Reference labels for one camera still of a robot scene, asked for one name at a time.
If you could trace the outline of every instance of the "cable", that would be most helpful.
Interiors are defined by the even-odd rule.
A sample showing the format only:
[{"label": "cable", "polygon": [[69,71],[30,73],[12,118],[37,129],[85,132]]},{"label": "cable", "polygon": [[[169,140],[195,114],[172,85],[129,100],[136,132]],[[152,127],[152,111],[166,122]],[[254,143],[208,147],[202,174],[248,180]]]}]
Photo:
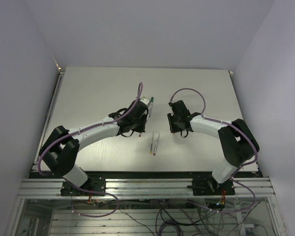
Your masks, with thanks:
[{"label": "cable", "polygon": [[132,133],[129,136],[125,136],[124,134],[121,134],[121,136],[125,137],[125,138],[130,138],[133,135],[134,131],[132,130]]},{"label": "cable", "polygon": [[178,90],[177,90],[176,92],[174,92],[174,94],[172,95],[171,99],[169,100],[169,103],[172,103],[173,98],[175,97],[175,95],[176,95],[179,91],[182,91],[182,90],[191,90],[191,91],[196,92],[198,95],[200,95],[200,97],[201,97],[202,100],[203,100],[203,109],[202,109],[202,111],[201,111],[201,116],[203,117],[203,113],[205,112],[205,109],[206,109],[206,106],[207,106],[207,104],[206,104],[206,100],[205,100],[205,97],[203,97],[203,95],[202,95],[199,91],[197,91],[197,90],[195,90],[195,89],[193,89],[193,88],[181,88],[181,89],[178,89]]},{"label": "cable", "polygon": [[264,228],[264,230],[265,230],[265,233],[266,233],[266,236],[269,236],[269,234],[267,233],[267,231],[266,231],[266,228],[263,226],[263,225],[258,225],[258,224],[255,224],[257,227],[258,226],[261,226],[262,228]]},{"label": "cable", "polygon": [[82,189],[82,188],[79,188],[78,186],[74,185],[73,183],[71,183],[70,181],[68,181],[68,183],[70,183],[74,188],[76,188],[77,190],[79,191],[82,191],[82,192],[86,192],[86,193],[94,193],[94,194],[101,194],[101,195],[109,195],[109,196],[112,196],[116,199],[117,201],[117,206],[114,210],[112,210],[111,212],[107,213],[107,214],[104,214],[104,215],[87,215],[87,214],[84,214],[84,213],[80,213],[78,211],[76,211],[74,209],[74,202],[71,204],[71,209],[72,209],[72,213],[75,213],[75,214],[78,214],[78,215],[82,215],[82,216],[86,216],[86,217],[91,217],[91,218],[100,218],[100,217],[105,217],[105,216],[108,216],[108,215],[111,215],[113,214],[116,210],[119,209],[119,199],[114,195],[114,194],[111,194],[111,193],[105,193],[105,192],[97,192],[97,191],[91,191],[91,190],[86,190],[86,189]]},{"label": "cable", "polygon": [[187,130],[187,134],[186,134],[185,136],[182,135],[182,131],[180,132],[180,136],[181,136],[182,138],[187,138],[188,134],[189,134],[189,131],[188,131],[188,130]]},{"label": "cable", "polygon": [[137,222],[138,224],[140,224],[140,225],[146,227],[146,228],[151,232],[151,234],[152,234],[153,236],[155,236],[154,233],[153,233],[153,231],[152,231],[148,226],[146,226],[145,224],[140,223],[139,221],[137,221],[135,218],[133,218],[133,217],[132,217],[131,215],[129,215],[128,213],[123,212],[122,210],[120,210],[120,211],[121,211],[121,213],[123,213],[123,214],[129,216],[131,219],[133,219],[133,220],[134,220],[135,222]]},{"label": "cable", "polygon": [[245,220],[247,219],[247,217],[249,216],[249,214],[252,212],[252,210],[253,210],[254,208],[256,208],[256,206],[259,205],[260,203],[261,203],[261,201],[258,202],[257,204],[255,204],[254,207],[253,207],[252,209],[250,209],[250,211],[247,213],[247,215],[246,215],[246,217],[243,219],[243,221],[242,221],[241,223],[235,225],[235,227],[232,228],[232,230],[231,230],[226,236],[229,236],[230,233],[231,233],[231,232],[232,232],[237,226],[239,226],[239,225],[240,225],[240,229],[239,229],[239,233],[240,233],[240,231],[241,231],[241,227],[242,227],[242,224],[245,222]]},{"label": "cable", "polygon": [[48,151],[49,151],[54,145],[58,144],[59,142],[61,142],[61,141],[64,140],[64,139],[67,139],[67,138],[69,138],[69,137],[71,137],[71,136],[74,136],[74,135],[77,135],[77,134],[79,134],[79,133],[83,133],[83,132],[85,132],[85,131],[87,131],[87,130],[90,130],[90,129],[93,129],[93,128],[95,128],[95,127],[103,126],[103,125],[106,125],[106,124],[112,124],[112,123],[115,123],[115,122],[121,120],[121,119],[124,118],[126,115],[128,115],[128,114],[133,110],[133,108],[136,106],[136,104],[139,102],[140,97],[141,97],[141,94],[142,94],[142,90],[143,90],[143,83],[140,82],[140,83],[139,83],[139,86],[138,86],[138,95],[137,95],[136,100],[134,101],[134,103],[132,104],[132,106],[129,108],[129,110],[128,110],[126,113],[122,114],[122,116],[116,118],[116,119],[113,120],[113,121],[108,121],[108,122],[104,122],[104,123],[98,123],[98,124],[90,125],[90,126],[84,128],[84,129],[81,129],[80,131],[76,131],[76,132],[73,132],[73,133],[71,133],[71,134],[67,134],[67,135],[65,135],[65,136],[63,136],[63,137],[61,137],[61,138],[55,140],[54,142],[52,142],[52,143],[51,143],[51,144],[50,144],[50,145],[49,145],[49,146],[43,151],[43,153],[40,155],[40,157],[39,157],[39,159],[38,159],[38,161],[37,161],[37,169],[38,169],[38,172],[39,172],[42,176],[49,176],[49,175],[52,174],[51,172],[42,172],[42,170],[41,170],[41,168],[40,168],[40,164],[41,164],[41,161],[43,160],[44,156],[46,155],[46,153],[47,153],[47,152],[48,152]]},{"label": "cable", "polygon": [[220,218],[220,223],[218,224],[218,229],[217,229],[217,235],[218,235],[218,232],[220,231],[220,230],[222,230],[222,229],[224,229],[224,219],[223,219],[223,216],[224,215],[221,215],[221,218]]},{"label": "cable", "polygon": [[187,212],[185,212],[183,209],[180,209],[187,217],[188,217],[188,219],[191,221],[191,224],[192,225],[194,225],[195,227],[196,227],[196,229],[200,232],[200,233],[202,233],[201,232],[201,230],[199,229],[199,227],[196,225],[196,223],[194,223],[193,221],[192,221],[192,219],[191,219],[191,217],[187,214]]}]

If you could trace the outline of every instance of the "black cable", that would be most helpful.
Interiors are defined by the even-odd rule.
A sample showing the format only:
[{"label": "black cable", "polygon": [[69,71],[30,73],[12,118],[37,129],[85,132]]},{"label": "black cable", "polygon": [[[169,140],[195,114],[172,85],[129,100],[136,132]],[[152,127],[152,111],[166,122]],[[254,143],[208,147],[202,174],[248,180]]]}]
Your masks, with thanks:
[{"label": "black cable", "polygon": [[267,233],[267,231],[266,231],[266,228],[263,226],[263,225],[259,225],[259,224],[255,224],[257,227],[258,226],[261,226],[262,228],[264,228],[264,230],[265,230],[265,233],[266,233],[266,236],[269,236],[269,234]]},{"label": "black cable", "polygon": [[189,131],[187,131],[187,134],[185,136],[182,135],[182,131],[180,132],[180,136],[183,138],[186,138],[188,136],[188,134],[189,134]]},{"label": "black cable", "polygon": [[138,224],[140,224],[140,225],[146,227],[146,228],[151,232],[151,234],[152,234],[153,236],[155,236],[155,234],[153,233],[153,231],[152,231],[148,226],[146,226],[145,224],[140,223],[139,221],[137,221],[135,218],[133,218],[133,217],[132,217],[131,215],[129,215],[128,213],[123,212],[122,210],[120,210],[120,211],[121,211],[121,213],[123,213],[123,214],[129,216],[131,219],[133,219],[133,220],[134,220],[135,222],[137,222]]},{"label": "black cable", "polygon": [[134,131],[132,130],[132,133],[129,136],[125,136],[124,134],[121,134],[121,136],[125,137],[125,138],[129,138],[133,135]]},{"label": "black cable", "polygon": [[170,219],[173,221],[172,222],[173,225],[181,225],[181,226],[202,225],[202,224],[197,224],[198,222],[200,222],[200,220],[194,221],[192,224],[180,223],[180,222],[176,221],[164,208],[162,208],[160,211],[160,216],[161,216],[161,219],[163,220],[163,222],[167,222],[167,221],[164,220],[164,218],[162,216],[162,211],[165,211],[165,213],[170,217]]}]

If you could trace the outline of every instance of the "white robotic arm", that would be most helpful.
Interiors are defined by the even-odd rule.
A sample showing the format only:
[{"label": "white robotic arm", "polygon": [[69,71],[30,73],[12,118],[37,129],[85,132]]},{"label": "white robotic arm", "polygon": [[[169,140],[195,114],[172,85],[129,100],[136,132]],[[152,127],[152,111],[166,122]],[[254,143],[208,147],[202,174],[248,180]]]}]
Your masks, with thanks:
[{"label": "white robotic arm", "polygon": [[[253,157],[254,152],[247,140],[230,126],[214,122],[215,119],[202,117],[200,113],[190,114],[181,100],[169,105],[173,111],[173,113],[167,114],[172,133],[180,132],[182,136],[183,130],[187,132],[187,135],[188,132],[200,132],[220,140],[225,158],[212,172],[212,177],[218,184],[227,181],[243,162]],[[259,151],[257,141],[242,119],[227,123],[241,130]]]},{"label": "white robotic arm", "polygon": [[92,186],[92,179],[80,167],[75,165],[77,154],[83,148],[102,139],[123,135],[129,131],[132,131],[132,133],[145,132],[148,111],[151,107],[150,100],[141,98],[131,112],[121,118],[122,115],[120,113],[124,112],[125,114],[130,110],[130,107],[128,109],[120,109],[115,113],[109,114],[108,117],[101,121],[84,127],[74,129],[65,129],[63,126],[56,127],[41,148],[39,155],[54,141],[66,135],[70,136],[57,145],[52,146],[45,154],[43,161],[53,175],[62,177],[83,189],[95,188]]}]

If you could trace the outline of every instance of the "white table surface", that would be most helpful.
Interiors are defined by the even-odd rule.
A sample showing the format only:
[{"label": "white table surface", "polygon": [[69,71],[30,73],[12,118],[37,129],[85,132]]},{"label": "white table surface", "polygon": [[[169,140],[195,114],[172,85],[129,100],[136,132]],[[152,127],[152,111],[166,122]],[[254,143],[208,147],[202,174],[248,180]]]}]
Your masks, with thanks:
[{"label": "white table surface", "polygon": [[[81,127],[128,107],[136,98],[139,82],[142,96],[154,97],[146,133],[139,138],[107,138],[78,153],[76,164],[85,171],[213,171],[224,158],[220,141],[201,133],[182,138],[171,134],[168,102],[180,88],[194,88],[206,99],[205,115],[222,120],[242,118],[227,70],[155,69],[113,67],[68,67],[47,130],[63,125]],[[179,92],[191,113],[201,112],[203,102],[192,91]],[[157,154],[149,153],[152,131],[160,133]],[[48,170],[42,163],[42,170]],[[257,165],[242,171],[257,171]]]}]

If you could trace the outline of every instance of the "white wall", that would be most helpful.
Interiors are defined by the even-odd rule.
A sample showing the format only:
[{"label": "white wall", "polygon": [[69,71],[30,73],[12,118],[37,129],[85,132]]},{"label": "white wall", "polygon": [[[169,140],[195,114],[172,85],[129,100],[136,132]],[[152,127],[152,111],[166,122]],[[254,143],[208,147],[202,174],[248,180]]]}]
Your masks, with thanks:
[{"label": "white wall", "polygon": [[61,67],[234,70],[274,0],[26,0]]},{"label": "white wall", "polygon": [[260,167],[295,236],[295,0],[275,1],[235,70],[234,85],[260,144]]},{"label": "white wall", "polygon": [[37,150],[58,68],[22,0],[0,0],[0,236]]}]

